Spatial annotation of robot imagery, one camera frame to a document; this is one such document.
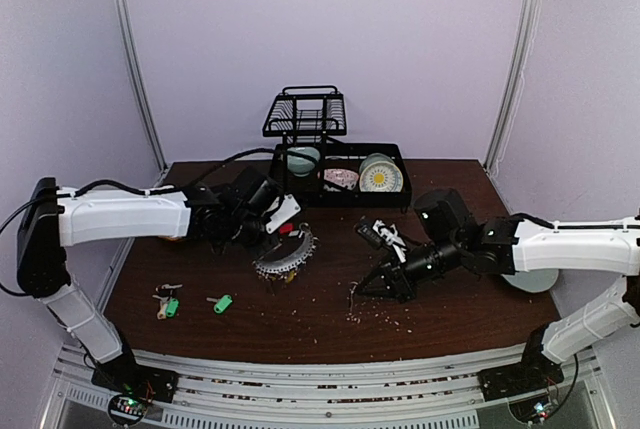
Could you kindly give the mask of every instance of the robotic arm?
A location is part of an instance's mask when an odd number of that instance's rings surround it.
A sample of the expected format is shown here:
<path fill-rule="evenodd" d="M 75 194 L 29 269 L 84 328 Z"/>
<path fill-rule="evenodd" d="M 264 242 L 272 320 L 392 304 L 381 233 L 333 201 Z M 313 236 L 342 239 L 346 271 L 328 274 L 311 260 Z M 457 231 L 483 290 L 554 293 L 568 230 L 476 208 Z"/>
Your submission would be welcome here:
<path fill-rule="evenodd" d="M 124 190 L 75 193 L 58 188 L 53 178 L 36 186 L 33 198 L 44 202 L 27 211 L 18 230 L 18 284 L 85 347 L 96 365 L 94 384 L 138 398 L 151 391 L 154 399 L 170 402 L 177 374 L 137 364 L 123 335 L 67 272 L 64 248 L 114 238 L 188 237 L 207 240 L 216 251 L 238 243 L 258 260 L 279 246 L 278 228 L 300 206 L 253 168 L 213 188 L 198 184 L 142 196 Z"/>
<path fill-rule="evenodd" d="M 546 388 L 547 377 L 561 382 L 562 362 L 621 327 L 640 323 L 637 218 L 550 223 L 515 214 L 478 224 L 452 189 L 421 196 L 414 209 L 431 243 L 410 249 L 394 227 L 381 221 L 371 224 L 361 220 L 356 225 L 356 232 L 373 247 L 388 251 L 356 287 L 356 294 L 406 302 L 416 297 L 418 283 L 443 277 L 460 266 L 477 274 L 549 268 L 620 274 L 609 289 L 583 308 L 536 329 L 520 363 L 482 371 L 478 376 L 486 400 Z"/>

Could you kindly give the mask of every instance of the light blue bowl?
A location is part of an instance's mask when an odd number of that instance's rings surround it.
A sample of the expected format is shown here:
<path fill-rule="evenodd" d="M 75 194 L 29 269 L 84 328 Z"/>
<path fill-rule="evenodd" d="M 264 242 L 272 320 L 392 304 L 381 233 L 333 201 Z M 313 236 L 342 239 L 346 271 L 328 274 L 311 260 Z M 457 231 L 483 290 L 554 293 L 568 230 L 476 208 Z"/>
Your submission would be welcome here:
<path fill-rule="evenodd" d="M 313 172 L 313 169 L 316 167 L 318 161 L 320 160 L 320 151 L 318 151 L 315 147 L 303 146 L 303 147 L 292 147 L 289 151 L 297 152 L 299 154 L 304 154 L 306 156 L 311 156 L 316 160 L 314 164 L 308 159 L 304 159 L 302 157 L 292 156 L 291 154 L 287 155 L 287 169 L 297 177 L 307 177 L 309 174 Z"/>

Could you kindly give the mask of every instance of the dish rack upper shelf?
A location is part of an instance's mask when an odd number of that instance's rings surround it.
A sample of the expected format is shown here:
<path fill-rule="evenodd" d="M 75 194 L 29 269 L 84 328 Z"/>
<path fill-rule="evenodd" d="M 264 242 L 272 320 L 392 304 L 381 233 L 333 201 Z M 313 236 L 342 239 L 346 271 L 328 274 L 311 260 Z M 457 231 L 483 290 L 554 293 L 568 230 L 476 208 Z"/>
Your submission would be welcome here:
<path fill-rule="evenodd" d="M 290 86 L 276 96 L 262 127 L 264 137 L 344 136 L 344 95 L 336 86 Z"/>

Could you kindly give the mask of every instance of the table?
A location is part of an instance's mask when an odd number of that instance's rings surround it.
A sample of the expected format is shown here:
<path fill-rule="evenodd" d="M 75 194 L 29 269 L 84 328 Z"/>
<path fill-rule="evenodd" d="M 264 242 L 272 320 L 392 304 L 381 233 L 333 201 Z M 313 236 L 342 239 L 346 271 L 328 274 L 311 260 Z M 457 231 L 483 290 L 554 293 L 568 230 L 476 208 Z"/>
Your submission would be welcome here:
<path fill-rule="evenodd" d="M 506 209 L 477 161 L 407 160 L 414 198 L 434 188 L 456 188 L 479 222 Z M 195 177 L 212 163 L 176 163 L 168 183 Z M 246 162 L 208 178 L 230 182 Z M 252 165 L 266 172 L 268 162 Z M 456 269 L 420 287 L 406 304 L 356 298 L 349 314 L 349 287 L 382 256 L 353 231 L 366 215 L 396 223 L 426 240 L 412 211 L 309 208 L 319 247 L 294 281 L 274 295 L 260 281 L 249 255 L 230 247 L 216 256 L 204 242 L 140 238 L 124 264 L 105 310 L 134 349 L 185 357 L 280 364 L 330 364 L 427 358 L 525 342 L 540 325 L 558 318 L 548 293 L 531 295 L 499 276 Z M 157 285 L 180 283 L 173 319 L 156 319 Z M 216 315 L 207 297 L 231 294 L 233 305 Z"/>

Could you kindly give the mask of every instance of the red object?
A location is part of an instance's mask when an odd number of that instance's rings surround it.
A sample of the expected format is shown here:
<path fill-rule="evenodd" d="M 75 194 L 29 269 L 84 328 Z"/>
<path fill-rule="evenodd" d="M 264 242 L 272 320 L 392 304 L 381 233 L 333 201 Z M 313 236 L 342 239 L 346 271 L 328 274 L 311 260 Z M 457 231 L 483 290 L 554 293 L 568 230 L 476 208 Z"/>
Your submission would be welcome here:
<path fill-rule="evenodd" d="M 291 231 L 293 231 L 293 224 L 290 222 L 280 226 L 280 234 L 289 234 Z"/>

